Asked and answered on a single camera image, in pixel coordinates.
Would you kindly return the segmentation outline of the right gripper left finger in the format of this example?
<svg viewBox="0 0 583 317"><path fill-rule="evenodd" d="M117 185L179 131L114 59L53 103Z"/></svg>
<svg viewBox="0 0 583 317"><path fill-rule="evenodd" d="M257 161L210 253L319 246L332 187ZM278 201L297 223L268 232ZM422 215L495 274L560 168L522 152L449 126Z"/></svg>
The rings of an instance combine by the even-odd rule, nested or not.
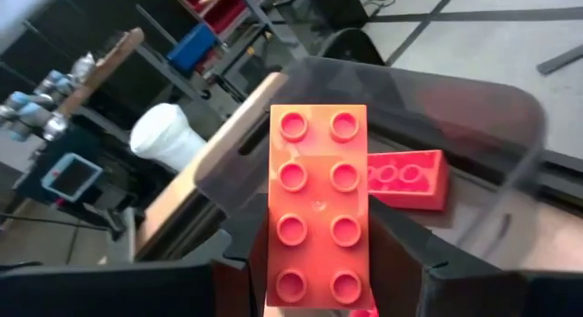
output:
<svg viewBox="0 0 583 317"><path fill-rule="evenodd" d="M267 210L242 210L177 261L0 271L0 317L261 317Z"/></svg>

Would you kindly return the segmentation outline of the long orange toy brick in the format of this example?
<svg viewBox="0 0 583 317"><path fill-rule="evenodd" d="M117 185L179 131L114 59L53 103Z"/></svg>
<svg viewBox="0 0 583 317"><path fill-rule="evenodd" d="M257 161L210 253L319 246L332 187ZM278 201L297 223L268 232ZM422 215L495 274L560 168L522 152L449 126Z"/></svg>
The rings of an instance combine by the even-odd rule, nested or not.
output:
<svg viewBox="0 0 583 317"><path fill-rule="evenodd" d="M271 106L266 302L370 309L367 110Z"/></svg>

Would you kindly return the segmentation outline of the red shelf bin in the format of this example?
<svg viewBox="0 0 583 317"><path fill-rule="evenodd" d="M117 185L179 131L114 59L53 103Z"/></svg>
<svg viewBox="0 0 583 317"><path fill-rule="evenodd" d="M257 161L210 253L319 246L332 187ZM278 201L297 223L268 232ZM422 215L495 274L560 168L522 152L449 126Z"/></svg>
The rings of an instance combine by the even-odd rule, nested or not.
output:
<svg viewBox="0 0 583 317"><path fill-rule="evenodd" d="M245 0L181 0L194 14L202 19L221 40L226 40L236 31L259 24L258 17ZM254 0L261 6L265 0Z"/></svg>

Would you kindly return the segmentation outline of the black floor equipment box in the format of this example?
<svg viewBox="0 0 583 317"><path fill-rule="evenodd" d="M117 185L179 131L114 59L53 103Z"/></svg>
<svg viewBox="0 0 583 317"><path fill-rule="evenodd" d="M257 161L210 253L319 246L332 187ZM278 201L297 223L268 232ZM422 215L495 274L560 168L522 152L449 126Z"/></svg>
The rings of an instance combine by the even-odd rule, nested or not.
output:
<svg viewBox="0 0 583 317"><path fill-rule="evenodd" d="M361 28L369 16L360 0L312 0L333 30Z"/></svg>
<svg viewBox="0 0 583 317"><path fill-rule="evenodd" d="M376 66L385 65L373 40L359 28L345 28L329 36L317 56Z"/></svg>

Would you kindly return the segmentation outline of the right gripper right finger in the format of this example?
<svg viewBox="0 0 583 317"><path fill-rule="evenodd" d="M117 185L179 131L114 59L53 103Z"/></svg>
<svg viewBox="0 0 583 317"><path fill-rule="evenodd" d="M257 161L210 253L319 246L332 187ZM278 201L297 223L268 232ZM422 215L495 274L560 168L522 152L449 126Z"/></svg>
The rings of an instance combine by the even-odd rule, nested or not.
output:
<svg viewBox="0 0 583 317"><path fill-rule="evenodd" d="M380 317L583 317L583 272L503 271L379 199L368 202Z"/></svg>

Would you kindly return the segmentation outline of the white bucket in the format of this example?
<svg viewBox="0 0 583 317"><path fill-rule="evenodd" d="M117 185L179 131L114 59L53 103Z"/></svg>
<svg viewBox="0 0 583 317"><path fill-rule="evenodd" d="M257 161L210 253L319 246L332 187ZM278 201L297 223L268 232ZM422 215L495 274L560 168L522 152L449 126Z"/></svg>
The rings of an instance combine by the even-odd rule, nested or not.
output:
<svg viewBox="0 0 583 317"><path fill-rule="evenodd" d="M181 172L207 144L189 125L178 105L161 103L134 125L129 147L138 157L155 160Z"/></svg>

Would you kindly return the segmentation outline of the grey plastic bin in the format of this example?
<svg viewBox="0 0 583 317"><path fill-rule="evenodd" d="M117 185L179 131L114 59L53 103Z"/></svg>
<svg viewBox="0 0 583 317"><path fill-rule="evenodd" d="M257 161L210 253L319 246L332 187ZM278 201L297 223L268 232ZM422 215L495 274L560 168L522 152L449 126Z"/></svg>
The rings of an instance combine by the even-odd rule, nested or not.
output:
<svg viewBox="0 0 583 317"><path fill-rule="evenodd" d="M412 219L503 269L527 266L537 223L533 183L547 122L508 85L306 57L265 78L212 140L194 181L231 214L267 189L274 104L362 104L372 152L440 149L450 171L442 213Z"/></svg>

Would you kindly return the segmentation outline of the brown wooden plank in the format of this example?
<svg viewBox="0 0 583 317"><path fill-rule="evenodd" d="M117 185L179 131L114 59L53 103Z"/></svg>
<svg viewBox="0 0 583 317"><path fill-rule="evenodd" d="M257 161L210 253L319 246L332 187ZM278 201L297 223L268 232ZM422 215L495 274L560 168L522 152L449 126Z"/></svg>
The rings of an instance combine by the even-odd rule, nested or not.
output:
<svg viewBox="0 0 583 317"><path fill-rule="evenodd" d="M65 118L70 118L128 59L144 39L145 35L140 27L124 32L113 48L97 61L95 69L88 74L86 81L77 87L56 111Z"/></svg>

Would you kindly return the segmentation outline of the light blue teach pendant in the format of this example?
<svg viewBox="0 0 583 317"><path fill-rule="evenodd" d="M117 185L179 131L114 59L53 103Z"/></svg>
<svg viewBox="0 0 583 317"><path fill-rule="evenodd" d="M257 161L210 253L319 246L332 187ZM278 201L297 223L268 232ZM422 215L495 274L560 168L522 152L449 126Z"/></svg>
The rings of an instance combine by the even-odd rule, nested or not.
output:
<svg viewBox="0 0 583 317"><path fill-rule="evenodd" d="M62 154L46 165L40 177L41 192L51 199L77 203L90 199L104 168L73 152Z"/></svg>

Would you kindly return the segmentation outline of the black aluminium table frame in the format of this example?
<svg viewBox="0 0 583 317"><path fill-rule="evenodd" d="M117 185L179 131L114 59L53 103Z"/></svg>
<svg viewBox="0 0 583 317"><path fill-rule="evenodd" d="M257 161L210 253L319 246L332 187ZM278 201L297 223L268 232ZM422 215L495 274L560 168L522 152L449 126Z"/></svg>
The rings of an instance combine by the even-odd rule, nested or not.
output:
<svg viewBox="0 0 583 317"><path fill-rule="evenodd" d="M529 164L524 190L537 201L583 216L583 158L543 149Z"/></svg>

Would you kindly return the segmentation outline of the blue storage box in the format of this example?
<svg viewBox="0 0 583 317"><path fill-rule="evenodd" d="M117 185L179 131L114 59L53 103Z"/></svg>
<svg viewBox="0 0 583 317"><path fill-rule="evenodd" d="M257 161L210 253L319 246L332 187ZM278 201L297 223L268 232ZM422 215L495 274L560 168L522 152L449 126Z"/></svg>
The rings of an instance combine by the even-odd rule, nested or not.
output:
<svg viewBox="0 0 583 317"><path fill-rule="evenodd" d="M199 23L166 54L166 58L179 72L191 74L218 43L213 30L206 23Z"/></svg>

